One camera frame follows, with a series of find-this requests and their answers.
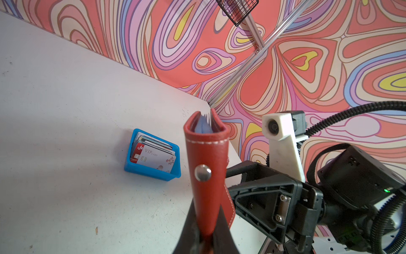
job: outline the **metal bracket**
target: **metal bracket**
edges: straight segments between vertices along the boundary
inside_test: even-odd
[[[252,35],[255,43],[257,44],[257,47],[261,50],[262,48],[265,47],[265,42],[263,41],[262,36],[259,33],[257,24],[255,23],[254,18],[252,17],[251,13],[248,14],[248,16],[245,18],[244,21],[245,21],[245,24],[247,25],[249,31],[251,32],[251,35]]]

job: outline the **red leather wallet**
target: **red leather wallet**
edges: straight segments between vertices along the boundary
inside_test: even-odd
[[[212,109],[211,128],[213,133],[196,133],[194,131],[200,116],[199,111],[195,112],[186,122],[184,132],[197,225],[201,235],[206,238],[210,237],[214,231],[220,205],[229,228],[235,217],[235,208],[225,185],[229,130]],[[200,165],[206,165],[211,171],[211,176],[206,181],[198,180],[195,176],[195,170]]]

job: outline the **black cable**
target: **black cable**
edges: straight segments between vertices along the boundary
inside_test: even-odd
[[[304,134],[311,137],[314,134],[316,134],[317,132],[319,132],[339,121],[348,119],[348,118],[356,116],[356,115],[361,115],[361,114],[370,113],[370,112],[374,112],[374,111],[381,111],[381,110],[406,111],[406,102],[404,102],[404,101],[372,102],[372,103],[368,103],[365,105],[356,106],[354,108],[344,110],[340,113],[332,115],[332,116],[318,122],[317,124],[313,125],[309,129],[307,129]],[[299,150],[299,154],[300,154],[300,149],[301,149],[303,143],[304,143],[304,141],[297,143],[297,148]]]
[[[384,254],[382,250],[382,236],[385,230],[385,226],[388,223],[391,216],[406,203],[406,192],[403,189],[398,189],[395,195],[391,197],[385,205],[379,210],[377,216],[375,217],[372,227],[371,234],[369,237],[369,243],[371,244],[371,253],[373,254]],[[386,254],[398,253],[404,242],[406,241],[406,235],[400,236],[392,241],[390,244],[393,252],[386,252]]]
[[[395,239],[384,249],[386,253],[399,253],[406,244],[406,204],[403,205],[402,210],[403,214],[400,229]]]
[[[317,161],[320,159],[320,157],[328,152],[332,152],[335,150],[342,150],[342,149],[347,149],[350,147],[350,144],[348,143],[341,143],[341,144],[337,144],[337,145],[333,145],[331,147],[328,147],[326,149],[324,149],[323,151],[321,151],[321,153],[319,153],[316,158],[314,158],[314,160],[311,162],[310,166],[309,166],[309,170],[307,171],[306,177],[307,177],[307,181],[309,182],[310,185],[317,187],[317,183],[316,183],[316,177],[315,177],[315,173],[316,173],[316,164]]]

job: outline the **white card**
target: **white card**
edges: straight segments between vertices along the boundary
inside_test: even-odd
[[[138,144],[142,152],[138,157],[137,164],[158,169],[170,173],[175,163],[176,156],[163,152],[148,145]]]

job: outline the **yellow swirl pattern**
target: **yellow swirl pattern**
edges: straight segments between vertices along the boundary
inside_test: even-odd
[[[379,87],[387,91],[406,91],[406,72],[382,79]]]

